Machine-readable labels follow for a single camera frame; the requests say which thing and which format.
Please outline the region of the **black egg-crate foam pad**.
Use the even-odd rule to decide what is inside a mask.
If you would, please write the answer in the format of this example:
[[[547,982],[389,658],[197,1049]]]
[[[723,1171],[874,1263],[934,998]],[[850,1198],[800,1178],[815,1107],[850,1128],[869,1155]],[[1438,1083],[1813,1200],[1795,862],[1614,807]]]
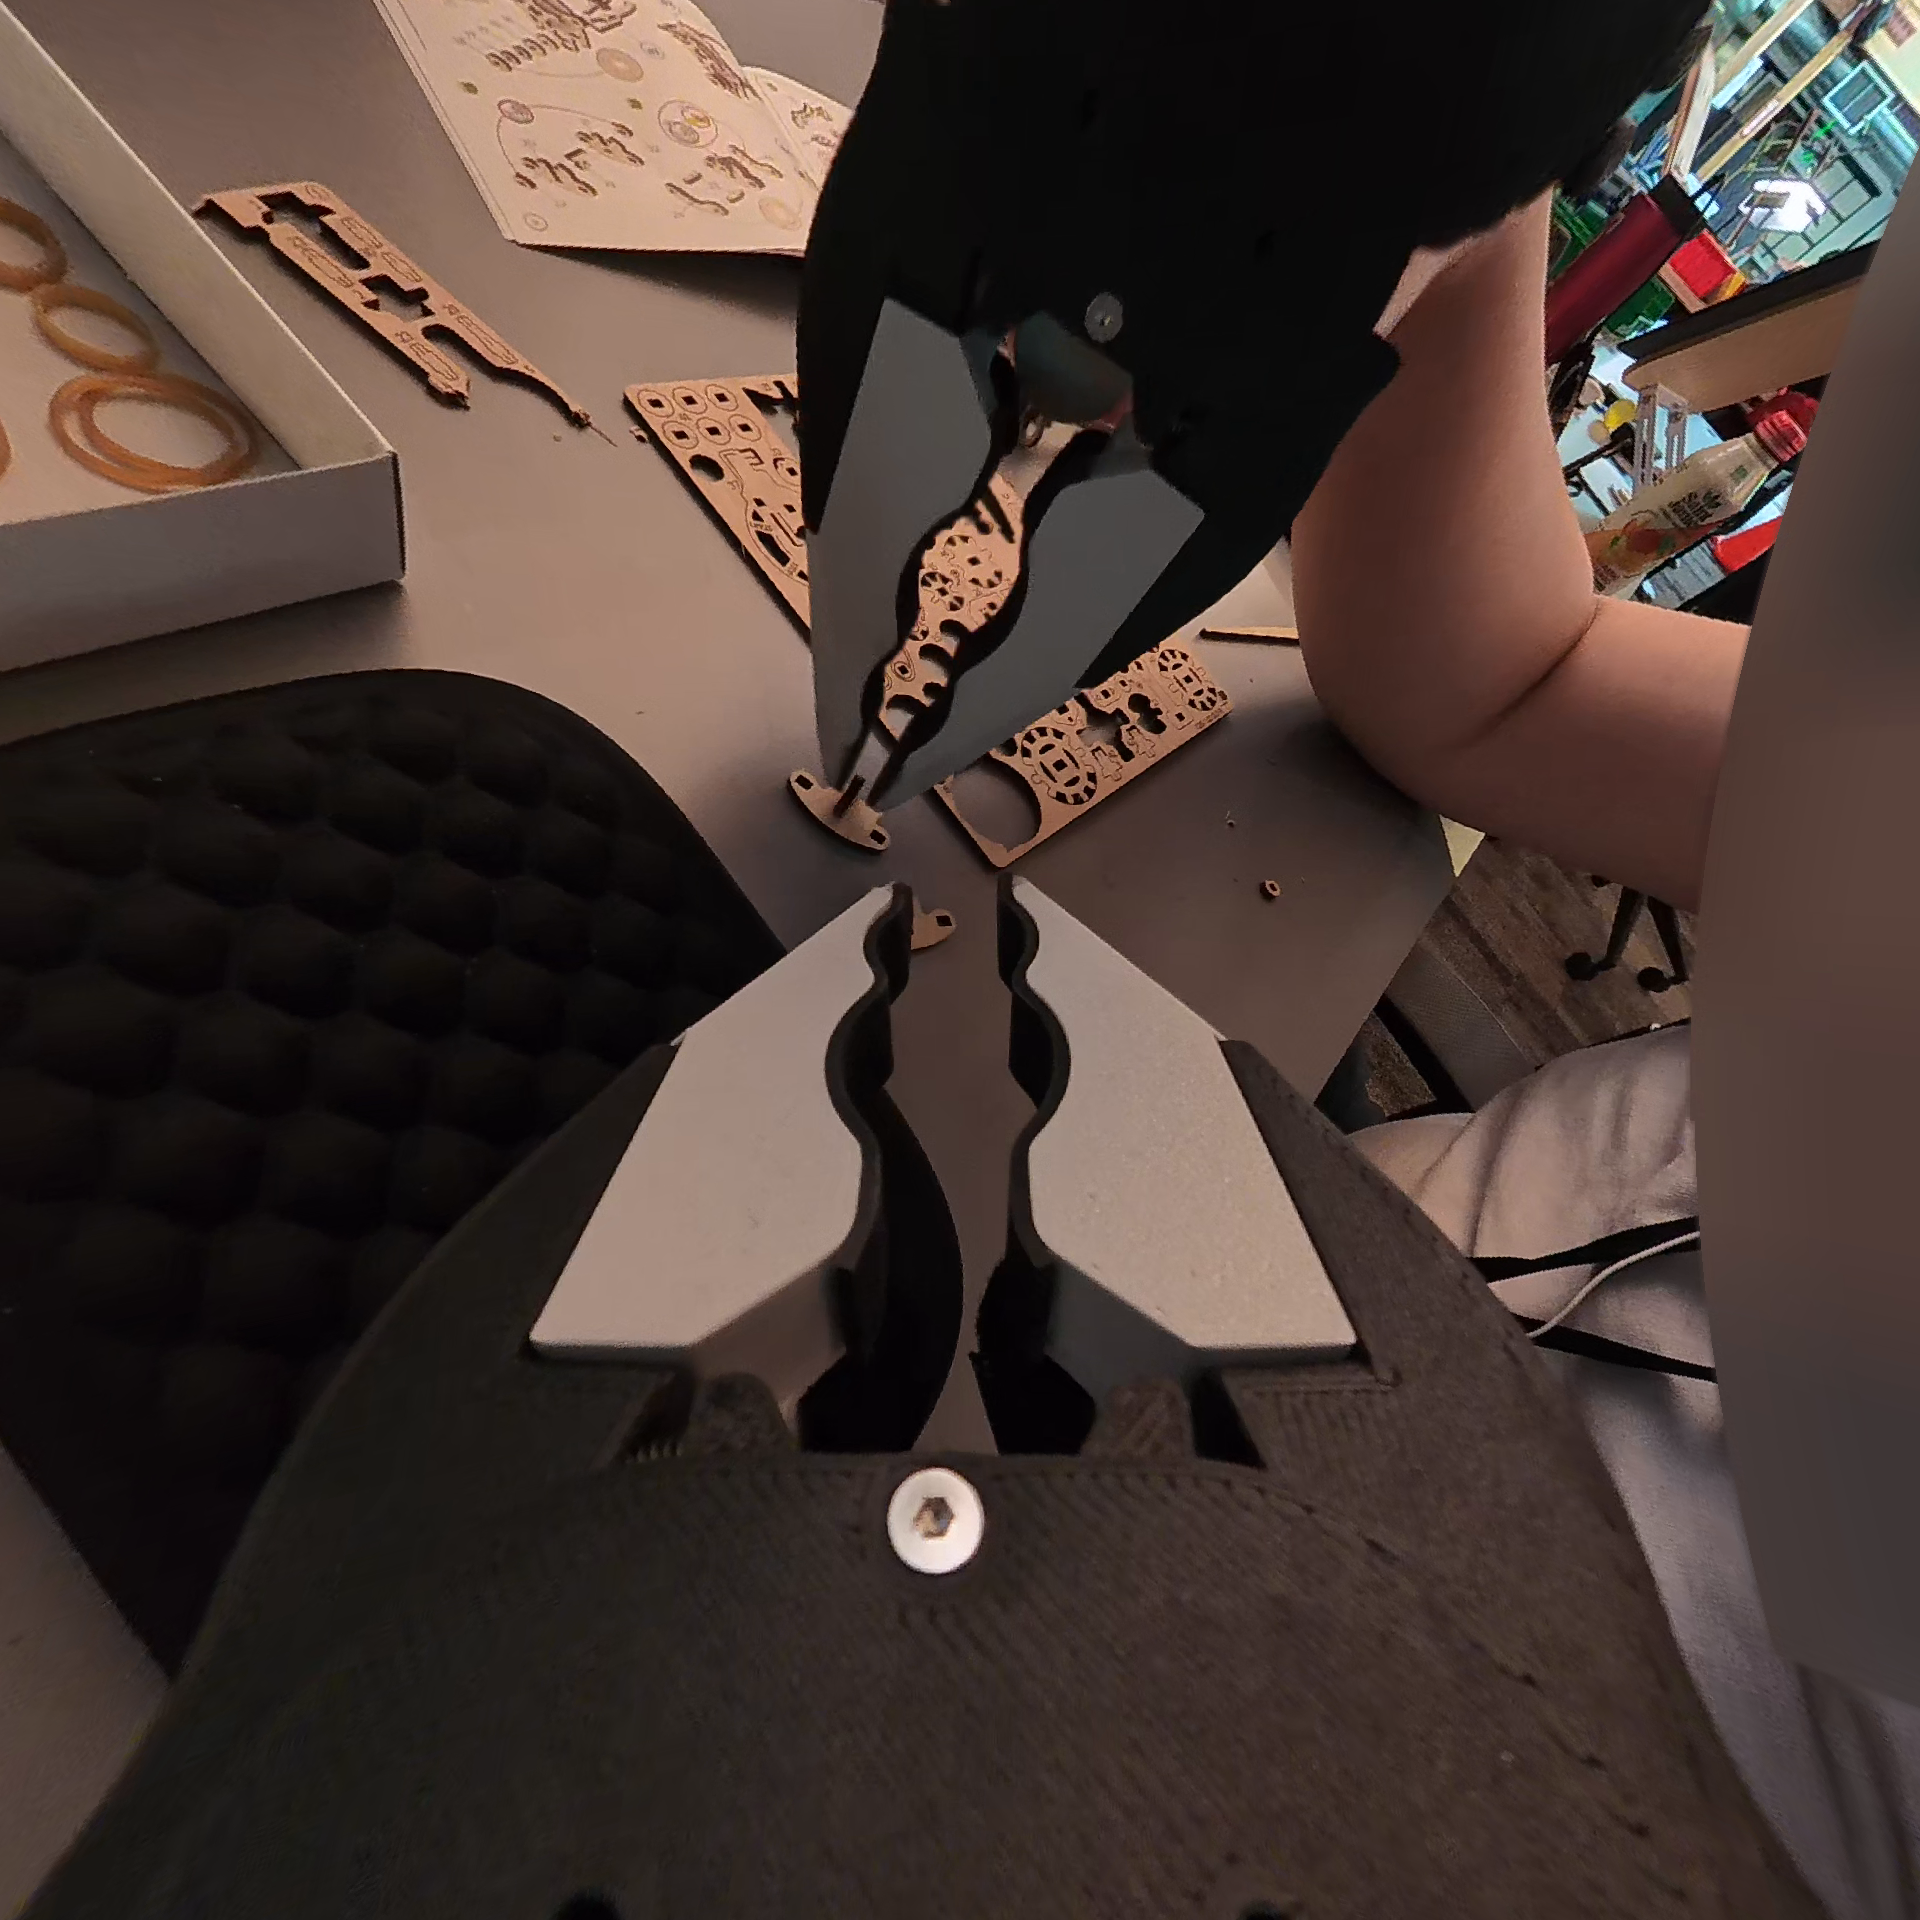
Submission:
[[[781,943],[533,689],[370,671],[2,768],[5,1451],[165,1672],[435,1242]]]

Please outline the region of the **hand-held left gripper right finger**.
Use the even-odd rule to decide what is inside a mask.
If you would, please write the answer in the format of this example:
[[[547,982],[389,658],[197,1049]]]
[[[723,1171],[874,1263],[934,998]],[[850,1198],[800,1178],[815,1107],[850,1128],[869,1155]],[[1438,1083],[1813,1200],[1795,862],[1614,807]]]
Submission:
[[[975,1317],[1000,1453],[1075,1453],[1114,1391],[1350,1359],[1358,1335],[1213,1026],[1037,883],[999,887],[1035,1112]]]

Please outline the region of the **black office chair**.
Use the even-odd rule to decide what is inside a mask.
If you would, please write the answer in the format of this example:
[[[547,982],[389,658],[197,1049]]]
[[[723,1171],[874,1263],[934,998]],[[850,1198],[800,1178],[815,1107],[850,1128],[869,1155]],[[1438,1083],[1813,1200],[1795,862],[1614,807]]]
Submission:
[[[1644,994],[1668,994],[1671,990],[1692,982],[1690,947],[1676,907],[1662,897],[1646,895],[1638,889],[1614,883],[1602,874],[1591,874],[1591,887],[1598,891],[1615,889],[1615,910],[1606,928],[1605,945],[1598,950],[1573,950],[1564,971],[1574,982],[1589,982],[1605,974],[1619,971],[1627,957],[1627,945],[1651,923],[1651,933],[1662,947],[1662,961],[1638,967],[1635,982]]]

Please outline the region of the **laser-cut wooden parts sheet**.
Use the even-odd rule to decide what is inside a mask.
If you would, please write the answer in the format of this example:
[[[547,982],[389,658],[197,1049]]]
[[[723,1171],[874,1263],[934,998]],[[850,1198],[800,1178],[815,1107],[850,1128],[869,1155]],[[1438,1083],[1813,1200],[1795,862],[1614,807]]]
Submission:
[[[810,633],[800,458],[787,435],[796,395],[790,374],[695,377],[627,389],[637,430],[679,465],[741,554]],[[959,640],[1000,609],[1012,586],[1021,515],[1020,489],[996,475],[987,502],[934,535],[918,568],[918,622],[884,674],[879,727],[886,738],[900,738],[948,681]],[[1026,792],[1037,818],[1029,837],[1012,845],[987,837],[964,811],[958,779],[934,786],[933,797],[1004,871],[1230,712],[1227,689],[1190,648],[1165,640],[975,760],[978,774],[1007,777]]]

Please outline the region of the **red-capped drink bottle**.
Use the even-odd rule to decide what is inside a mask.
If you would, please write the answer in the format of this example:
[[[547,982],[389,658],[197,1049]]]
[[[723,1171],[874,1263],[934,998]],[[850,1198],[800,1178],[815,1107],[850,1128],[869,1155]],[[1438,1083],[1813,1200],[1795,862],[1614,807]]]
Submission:
[[[1805,442],[1803,422],[1773,410],[1740,438],[1703,447],[1651,479],[1586,533],[1596,592],[1632,593],[1653,568],[1736,515]]]

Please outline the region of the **small wooden part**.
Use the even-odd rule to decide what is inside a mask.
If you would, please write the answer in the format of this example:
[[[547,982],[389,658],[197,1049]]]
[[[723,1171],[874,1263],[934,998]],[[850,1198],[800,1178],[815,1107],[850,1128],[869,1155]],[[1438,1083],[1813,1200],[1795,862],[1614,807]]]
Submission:
[[[792,770],[787,786],[814,822],[842,842],[870,855],[890,848],[892,833],[883,816],[862,797],[864,777],[855,774],[846,786],[831,786],[810,770]]]

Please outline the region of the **illustrated instruction booklet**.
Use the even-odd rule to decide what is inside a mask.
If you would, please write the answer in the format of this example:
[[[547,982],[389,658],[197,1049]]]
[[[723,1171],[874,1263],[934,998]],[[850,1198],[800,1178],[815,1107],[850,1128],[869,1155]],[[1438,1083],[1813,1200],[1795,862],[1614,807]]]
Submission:
[[[850,106],[687,2],[381,2],[524,246],[803,255]]]

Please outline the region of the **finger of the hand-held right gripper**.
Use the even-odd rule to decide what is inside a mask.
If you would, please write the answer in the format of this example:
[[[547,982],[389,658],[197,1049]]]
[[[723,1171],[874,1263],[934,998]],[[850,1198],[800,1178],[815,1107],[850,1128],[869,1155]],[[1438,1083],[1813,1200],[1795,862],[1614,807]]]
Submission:
[[[870,686],[920,609],[926,543],[986,486],[1018,433],[1018,383],[996,373],[1006,322],[951,333],[896,298],[879,309],[819,523],[807,527],[814,722],[823,768],[860,765]],[[917,797],[1037,712],[1035,597],[1021,583],[933,718],[896,743],[876,797]]]
[[[1203,520],[1132,424],[1082,431],[1024,501],[1006,602],[958,641],[946,683],[900,733],[883,797],[917,797],[1058,707]]]

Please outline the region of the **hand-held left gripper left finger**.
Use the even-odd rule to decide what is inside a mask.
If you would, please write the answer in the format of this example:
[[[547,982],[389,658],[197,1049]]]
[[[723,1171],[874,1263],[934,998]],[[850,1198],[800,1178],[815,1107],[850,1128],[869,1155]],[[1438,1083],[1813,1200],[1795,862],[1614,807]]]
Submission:
[[[823,1451],[908,1451],[964,1267],[886,1091],[915,897],[883,883],[691,1026],[533,1323],[547,1357],[754,1376]]]

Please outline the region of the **red cylinder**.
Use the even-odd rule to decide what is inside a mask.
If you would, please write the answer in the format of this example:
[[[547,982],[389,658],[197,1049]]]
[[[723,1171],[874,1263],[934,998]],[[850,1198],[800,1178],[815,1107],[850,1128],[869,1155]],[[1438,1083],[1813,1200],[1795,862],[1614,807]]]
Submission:
[[[1660,178],[1622,202],[1619,214],[1544,287],[1544,350],[1549,368],[1589,341],[1696,232],[1701,213],[1686,183]]]

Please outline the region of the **background wooden-top desk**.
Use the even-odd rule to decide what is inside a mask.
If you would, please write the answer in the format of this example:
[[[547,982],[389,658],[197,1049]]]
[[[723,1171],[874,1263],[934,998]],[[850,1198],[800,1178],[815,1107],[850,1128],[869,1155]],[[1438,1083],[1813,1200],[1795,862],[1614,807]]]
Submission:
[[[1708,414],[1827,377],[1877,248],[1854,246],[1651,331],[1629,345],[1622,383],[1667,389]]]

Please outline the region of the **white cardboard box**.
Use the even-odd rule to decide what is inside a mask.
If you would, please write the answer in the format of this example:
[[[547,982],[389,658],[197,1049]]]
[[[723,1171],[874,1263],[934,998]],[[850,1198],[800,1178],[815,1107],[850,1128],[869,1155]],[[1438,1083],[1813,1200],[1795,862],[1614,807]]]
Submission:
[[[5,670],[395,583],[392,447],[8,8],[2,122],[5,199],[55,225],[63,280],[133,309],[159,345],[154,374],[202,381],[255,430],[254,465],[219,486],[140,490],[87,470],[47,407],[91,370],[5,287]],[[98,422],[166,463],[224,451],[219,427],[168,405],[107,401]]]

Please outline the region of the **long wooden offcut frame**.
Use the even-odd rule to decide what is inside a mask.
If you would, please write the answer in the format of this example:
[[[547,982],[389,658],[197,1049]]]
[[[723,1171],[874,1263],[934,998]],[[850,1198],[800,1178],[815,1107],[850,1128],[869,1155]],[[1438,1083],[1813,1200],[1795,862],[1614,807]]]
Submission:
[[[494,377],[539,391],[571,424],[613,442],[550,374],[332,186],[312,179],[229,186],[205,194],[197,213],[216,213],[240,232],[264,241],[364,331],[407,361],[443,405],[471,407],[474,381],[463,362],[471,359]]]

